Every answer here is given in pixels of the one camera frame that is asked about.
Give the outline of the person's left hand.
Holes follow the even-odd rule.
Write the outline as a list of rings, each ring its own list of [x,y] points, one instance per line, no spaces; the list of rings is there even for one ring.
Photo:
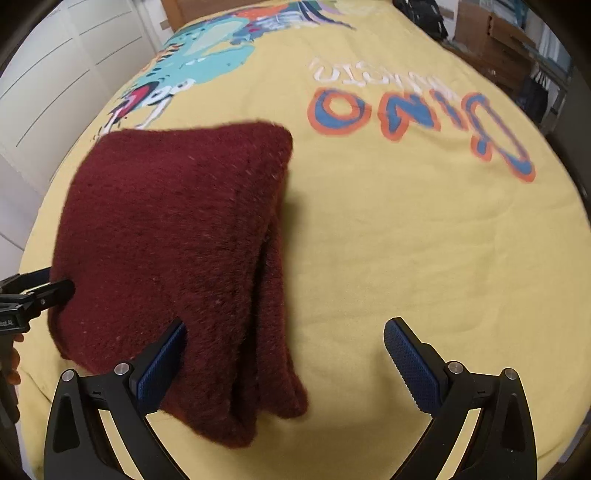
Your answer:
[[[21,383],[21,376],[18,373],[18,366],[20,364],[21,358],[14,344],[22,343],[23,341],[24,335],[22,333],[14,335],[12,340],[9,342],[10,356],[6,361],[2,361],[3,376],[6,382],[12,386],[17,386]]]

